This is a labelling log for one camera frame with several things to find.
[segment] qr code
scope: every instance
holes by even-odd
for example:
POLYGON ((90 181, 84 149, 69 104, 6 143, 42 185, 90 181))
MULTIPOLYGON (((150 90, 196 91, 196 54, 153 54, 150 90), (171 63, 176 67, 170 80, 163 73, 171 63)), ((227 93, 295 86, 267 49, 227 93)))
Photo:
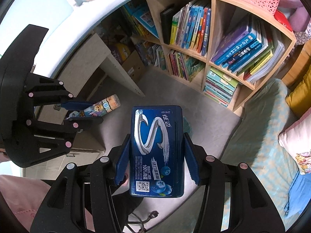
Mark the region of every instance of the qr code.
POLYGON ((136 191, 149 193, 149 181, 136 181, 136 191))

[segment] pink clothing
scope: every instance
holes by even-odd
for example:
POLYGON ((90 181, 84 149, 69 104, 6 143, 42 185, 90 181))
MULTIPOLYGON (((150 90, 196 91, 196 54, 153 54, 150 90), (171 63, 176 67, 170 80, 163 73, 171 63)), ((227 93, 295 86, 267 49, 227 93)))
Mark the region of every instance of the pink clothing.
MULTIPOLYGON (((0 162, 10 159, 0 153, 0 162)), ((33 219, 50 186, 41 180, 0 175, 0 192, 18 221, 30 231, 33 219)), ((85 210, 86 226, 94 230, 93 217, 85 210)))

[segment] wooden headboard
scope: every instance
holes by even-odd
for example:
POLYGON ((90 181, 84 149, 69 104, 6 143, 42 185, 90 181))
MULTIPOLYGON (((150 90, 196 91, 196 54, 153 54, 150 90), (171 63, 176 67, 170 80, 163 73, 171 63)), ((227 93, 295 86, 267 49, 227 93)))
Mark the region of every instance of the wooden headboard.
POLYGON ((294 55, 288 60, 285 68, 290 68, 289 71, 282 78, 284 84, 294 89, 299 82, 301 82, 303 76, 308 71, 311 65, 311 40, 302 46, 298 46, 294 55))

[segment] floor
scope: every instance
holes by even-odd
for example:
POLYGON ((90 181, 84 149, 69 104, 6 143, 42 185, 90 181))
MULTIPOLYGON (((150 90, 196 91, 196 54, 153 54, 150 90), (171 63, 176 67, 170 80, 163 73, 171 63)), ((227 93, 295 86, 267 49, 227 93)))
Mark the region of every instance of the floor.
MULTIPOLYGON (((183 115, 192 128, 193 143, 203 146, 208 155, 217 158, 222 155, 240 122, 238 115, 200 92, 152 69, 145 73, 137 85, 144 92, 145 97, 140 97, 112 79, 106 78, 92 98, 93 101, 100 101, 117 94, 121 102, 118 109, 105 115, 103 123, 92 130, 93 135, 105 145, 105 155, 112 147, 121 145, 126 134, 130 133, 131 110, 133 106, 139 105, 181 106, 183 115)), ((191 180, 185 164, 184 195, 170 200, 145 198, 136 213, 144 220, 151 211, 159 211, 159 216, 145 225, 146 229, 151 228, 180 207, 196 189, 197 186, 191 180)))

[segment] purple book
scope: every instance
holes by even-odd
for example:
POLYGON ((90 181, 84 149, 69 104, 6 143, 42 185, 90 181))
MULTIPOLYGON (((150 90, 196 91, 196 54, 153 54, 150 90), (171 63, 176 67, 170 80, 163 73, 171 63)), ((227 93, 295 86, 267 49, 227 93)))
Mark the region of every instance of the purple book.
POLYGON ((235 28, 231 30, 219 43, 217 50, 214 56, 211 59, 211 62, 215 62, 219 59, 226 51, 234 46, 237 42, 241 40, 244 36, 249 34, 251 28, 249 27, 250 15, 246 15, 242 20, 237 24, 235 28))

